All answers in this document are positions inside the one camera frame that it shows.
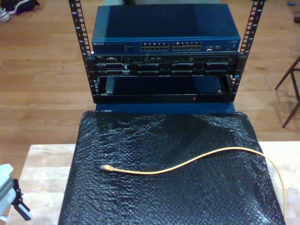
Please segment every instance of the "wooden floor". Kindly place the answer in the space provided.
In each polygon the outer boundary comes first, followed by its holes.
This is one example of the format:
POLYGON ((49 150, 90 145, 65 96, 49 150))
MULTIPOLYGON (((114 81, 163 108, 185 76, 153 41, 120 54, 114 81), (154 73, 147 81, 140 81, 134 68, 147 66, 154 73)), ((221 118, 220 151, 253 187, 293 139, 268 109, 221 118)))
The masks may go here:
MULTIPOLYGON (((101 1, 82 2, 91 38, 101 1)), ((243 36, 252 2, 223 2, 243 36)), ((291 79, 274 91, 300 54, 299 37, 286 1, 267 1, 235 101, 259 141, 300 140, 300 110, 281 128, 296 104, 291 79)), ((31 144, 75 143, 81 115, 94 109, 67 0, 0 24, 0 164, 10 163, 15 178, 31 144)))

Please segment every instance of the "blue network switch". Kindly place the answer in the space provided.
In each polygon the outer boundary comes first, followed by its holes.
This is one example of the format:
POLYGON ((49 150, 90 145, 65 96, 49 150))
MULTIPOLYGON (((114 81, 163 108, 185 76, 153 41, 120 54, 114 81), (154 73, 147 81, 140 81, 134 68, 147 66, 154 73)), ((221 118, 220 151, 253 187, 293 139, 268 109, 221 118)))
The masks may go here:
POLYGON ((95 54, 236 52, 240 36, 227 4, 101 6, 95 54))

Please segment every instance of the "chair leg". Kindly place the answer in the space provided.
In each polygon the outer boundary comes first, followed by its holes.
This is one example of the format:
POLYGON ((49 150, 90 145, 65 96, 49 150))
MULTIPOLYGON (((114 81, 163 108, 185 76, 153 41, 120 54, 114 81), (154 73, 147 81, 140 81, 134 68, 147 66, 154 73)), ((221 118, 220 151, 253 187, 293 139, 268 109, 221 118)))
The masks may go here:
POLYGON ((285 73, 285 75, 282 77, 282 79, 277 84, 275 90, 279 88, 279 86, 285 81, 287 76, 291 73, 291 71, 295 68, 295 66, 300 62, 300 56, 296 59, 296 61, 292 64, 292 66, 288 69, 288 71, 285 73))
POLYGON ((282 126, 283 128, 286 127, 286 125, 289 123, 289 121, 291 120, 291 118, 293 117, 293 115, 295 115, 295 113, 297 112, 297 110, 299 109, 299 107, 300 107, 300 101, 296 104, 296 106, 292 110, 291 114, 289 115, 289 117, 287 118, 286 122, 282 126))

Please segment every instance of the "blue object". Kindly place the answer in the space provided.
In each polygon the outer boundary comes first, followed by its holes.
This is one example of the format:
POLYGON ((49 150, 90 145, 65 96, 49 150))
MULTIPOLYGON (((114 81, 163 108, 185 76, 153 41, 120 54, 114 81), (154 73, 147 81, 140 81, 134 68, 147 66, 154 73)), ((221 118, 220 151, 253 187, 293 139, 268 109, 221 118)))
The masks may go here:
POLYGON ((97 104, 97 112, 151 114, 219 114, 234 113, 233 103, 183 104, 97 104))
POLYGON ((227 4, 101 6, 92 38, 101 55, 236 52, 239 43, 227 4))

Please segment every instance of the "network equipment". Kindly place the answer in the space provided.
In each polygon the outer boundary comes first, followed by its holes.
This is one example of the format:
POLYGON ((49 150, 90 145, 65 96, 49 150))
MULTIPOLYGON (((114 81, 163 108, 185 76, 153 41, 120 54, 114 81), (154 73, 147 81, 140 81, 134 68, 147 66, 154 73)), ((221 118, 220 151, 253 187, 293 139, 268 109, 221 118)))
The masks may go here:
POLYGON ((240 36, 227 4, 98 7, 95 54, 236 52, 240 36))
POLYGON ((93 52, 80 0, 69 4, 95 103, 228 103, 264 0, 253 2, 241 44, 226 4, 98 7, 93 52))

